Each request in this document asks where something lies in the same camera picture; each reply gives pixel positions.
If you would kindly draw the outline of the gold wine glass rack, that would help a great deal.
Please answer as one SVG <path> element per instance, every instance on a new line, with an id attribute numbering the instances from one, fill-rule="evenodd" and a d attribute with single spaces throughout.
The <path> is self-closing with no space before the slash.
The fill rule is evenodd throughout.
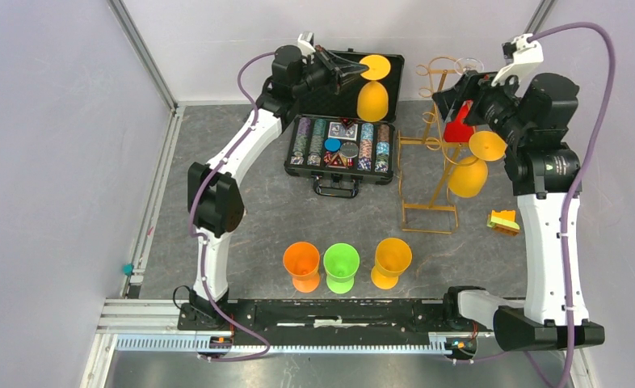
<path id="1" fill-rule="evenodd" d="M 415 66 L 415 73 L 424 77 L 428 84 L 418 90 L 420 97 L 430 100 L 432 95 L 444 89 L 444 85 L 449 77 L 453 75 L 461 76 L 454 70 L 454 62 L 459 58 L 449 56 L 434 57 L 429 62 Z M 445 124 L 439 118 L 439 111 L 434 103 L 430 101 L 430 107 L 422 114 L 425 128 L 420 136 L 397 136 L 397 168 L 398 168 L 398 196 L 400 209 L 402 211 L 401 229 L 405 232 L 425 233 L 425 234 L 453 234 L 460 226 L 459 212 L 456 204 L 452 200 L 451 192 L 448 189 L 449 176 L 453 168 L 460 162 L 463 152 L 469 150 L 468 142 L 450 143 L 443 140 Z M 443 170 L 438 183 L 435 186 L 431 199 L 423 203 L 408 202 L 403 194 L 404 174 L 402 170 L 402 147 L 403 146 L 423 146 L 430 151 L 439 151 L 443 156 Z M 450 227 L 445 230 L 422 229 L 411 227 L 408 222 L 407 213 L 409 211 L 425 211 L 431 213 L 442 213 L 450 217 Z"/>

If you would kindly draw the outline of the orange plastic wine glass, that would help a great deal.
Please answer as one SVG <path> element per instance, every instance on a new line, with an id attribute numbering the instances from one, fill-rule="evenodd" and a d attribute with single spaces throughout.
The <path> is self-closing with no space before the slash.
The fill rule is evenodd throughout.
<path id="1" fill-rule="evenodd" d="M 292 278 L 294 288 L 312 293 L 320 284 L 320 253 L 309 242 L 295 242 L 284 252 L 283 265 Z"/>

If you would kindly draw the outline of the clear wine glass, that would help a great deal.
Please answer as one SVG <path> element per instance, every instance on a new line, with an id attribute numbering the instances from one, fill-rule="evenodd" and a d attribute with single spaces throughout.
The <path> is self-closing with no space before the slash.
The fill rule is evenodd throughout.
<path id="1" fill-rule="evenodd" d="M 484 71 L 484 64 L 474 57 L 462 57 L 455 60 L 454 70 L 457 74 L 466 74 L 469 71 L 481 73 Z"/>

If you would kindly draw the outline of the green plastic wine glass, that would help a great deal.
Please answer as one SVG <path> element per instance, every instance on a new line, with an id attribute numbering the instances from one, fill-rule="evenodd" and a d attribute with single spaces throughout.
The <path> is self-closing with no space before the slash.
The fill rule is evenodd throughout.
<path id="1" fill-rule="evenodd" d="M 325 251 L 323 265 L 330 291 L 345 294 L 354 286 L 355 274 L 360 266 L 360 255 L 350 244 L 335 243 Z"/>

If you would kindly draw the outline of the yellow wine glass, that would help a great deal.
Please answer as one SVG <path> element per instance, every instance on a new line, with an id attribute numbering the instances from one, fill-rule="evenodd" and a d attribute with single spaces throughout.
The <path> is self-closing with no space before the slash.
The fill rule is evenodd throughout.
<path id="1" fill-rule="evenodd" d="M 399 238 L 386 238 L 376 247 L 372 283 L 379 289 L 392 289 L 412 262 L 412 250 Z"/>
<path id="2" fill-rule="evenodd" d="M 488 162 L 503 158 L 506 142 L 491 131 L 474 133 L 468 141 L 471 155 L 462 159 L 449 176 L 448 189 L 455 196 L 471 198 L 477 196 L 488 179 Z"/>
<path id="3" fill-rule="evenodd" d="M 361 88 L 356 112 L 358 117 L 367 122 L 376 122 L 386 117 L 389 112 L 389 93 L 381 81 L 391 71 L 389 60 L 379 54 L 368 55 L 360 60 L 368 69 L 361 74 L 367 82 Z"/>

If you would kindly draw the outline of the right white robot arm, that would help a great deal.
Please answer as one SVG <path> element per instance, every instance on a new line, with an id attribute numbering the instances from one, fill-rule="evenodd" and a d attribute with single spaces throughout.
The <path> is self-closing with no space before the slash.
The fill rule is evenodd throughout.
<path id="1" fill-rule="evenodd" d="M 582 164 L 564 140 L 579 88 L 554 73 L 536 75 L 522 96 L 518 86 L 516 77 L 495 86 L 493 74 L 469 71 L 432 96 L 443 120 L 455 120 L 469 103 L 464 122 L 486 125 L 506 142 L 504 168 L 524 225 L 528 269 L 522 306 L 479 287 L 456 286 L 444 297 L 441 317 L 453 330 L 479 322 L 506 352 L 601 345 L 604 327 L 590 319 L 578 280 Z"/>

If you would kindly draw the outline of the yellow wine glass back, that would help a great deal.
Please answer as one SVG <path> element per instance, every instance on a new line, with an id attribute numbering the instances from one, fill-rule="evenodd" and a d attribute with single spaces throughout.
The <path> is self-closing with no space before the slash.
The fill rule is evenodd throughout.
<path id="1" fill-rule="evenodd" d="M 488 162 L 503 158 L 506 142 L 491 131 L 474 133 L 468 141 L 471 155 L 462 159 L 449 176 L 448 189 L 455 196 L 471 198 L 477 196 L 488 179 Z"/>

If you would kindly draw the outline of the red plastic wine glass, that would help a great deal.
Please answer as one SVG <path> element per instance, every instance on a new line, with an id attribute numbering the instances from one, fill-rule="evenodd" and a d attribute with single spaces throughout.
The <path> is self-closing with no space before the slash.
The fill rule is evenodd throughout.
<path id="1" fill-rule="evenodd" d="M 465 118 L 469 114 L 472 102 L 466 101 L 456 118 L 445 125 L 443 140 L 450 143 L 466 143 L 475 134 L 475 127 L 467 125 Z"/>

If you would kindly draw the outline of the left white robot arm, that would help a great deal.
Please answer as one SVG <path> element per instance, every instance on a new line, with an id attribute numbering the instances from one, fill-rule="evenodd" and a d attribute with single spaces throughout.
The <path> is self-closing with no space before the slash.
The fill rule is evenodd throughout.
<path id="1" fill-rule="evenodd" d="M 227 260 L 231 234 L 244 213 L 239 184 L 258 156 L 291 124 L 305 95 L 322 89 L 339 93 L 370 70 L 370 65 L 348 60 L 309 43 L 288 44 L 268 53 L 271 76 L 251 103 L 246 123 L 225 147 L 205 164 L 193 163 L 187 172 L 187 231 L 198 242 L 191 307 L 209 329 L 223 327 L 229 318 L 221 302 L 228 293 Z"/>

